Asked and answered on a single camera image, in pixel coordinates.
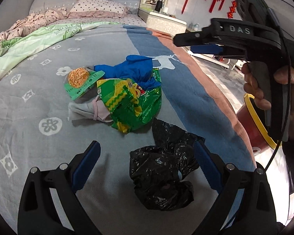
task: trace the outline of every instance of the pink stripe on sheet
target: pink stripe on sheet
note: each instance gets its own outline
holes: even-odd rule
[[[224,96],[221,90],[215,85],[215,83],[201,70],[199,65],[194,61],[194,59],[187,54],[187,52],[183,48],[176,47],[172,38],[169,34],[156,31],[153,29],[147,28],[147,30],[153,32],[153,36],[158,37],[160,42],[169,48],[174,54],[179,57],[179,60],[187,65],[191,73],[195,76],[195,78],[199,81],[199,83],[204,87],[207,94],[214,99],[219,109],[226,115],[226,117],[230,120],[233,129],[237,133],[238,136],[242,138],[244,141],[251,157],[254,165],[256,166],[256,161],[254,158],[253,150],[251,148],[251,144],[242,124],[237,119],[237,116],[233,110],[232,105],[228,101],[228,99]]]

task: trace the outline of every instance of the black plastic bag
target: black plastic bag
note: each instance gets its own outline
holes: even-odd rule
[[[178,126],[154,119],[152,132],[157,146],[130,152],[130,177],[135,194],[147,209],[172,211],[186,207],[194,200],[193,185],[180,181],[198,169],[193,144],[205,140]]]
[[[152,123],[152,134],[156,146],[162,147],[166,152],[178,157],[182,180],[193,170],[199,168],[194,157],[193,144],[197,140],[205,142],[205,138],[156,118]]]

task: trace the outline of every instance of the screw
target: screw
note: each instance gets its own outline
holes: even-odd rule
[[[235,169],[235,166],[233,164],[227,164],[226,167],[229,170],[234,170]]]
[[[32,167],[32,168],[30,169],[30,172],[31,172],[32,174],[34,174],[34,173],[37,172],[37,170],[38,170],[37,167]]]
[[[59,168],[61,170],[65,170],[67,167],[68,167],[68,164],[66,164],[66,163],[60,164],[60,166],[59,166]]]
[[[261,174],[264,173],[264,171],[263,171],[261,168],[257,168],[257,169],[256,169],[256,172],[257,172],[259,175],[261,175]]]

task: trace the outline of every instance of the white nightstand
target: white nightstand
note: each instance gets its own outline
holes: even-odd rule
[[[169,33],[173,36],[178,33],[185,33],[187,26],[187,23],[182,20],[144,8],[139,9],[138,16],[145,21],[148,28]]]

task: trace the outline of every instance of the floor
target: floor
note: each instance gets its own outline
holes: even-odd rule
[[[227,70],[224,67],[206,61],[201,58],[193,57],[203,72],[212,79],[217,87],[224,93],[237,112],[244,104],[244,75],[238,70]],[[266,166],[271,155],[272,149],[269,149],[255,156],[255,160],[262,166]],[[270,184],[275,208],[277,221],[286,224],[289,215],[289,209],[294,209],[294,206],[289,206],[289,178],[285,156],[282,148],[280,148],[267,170],[267,178]]]

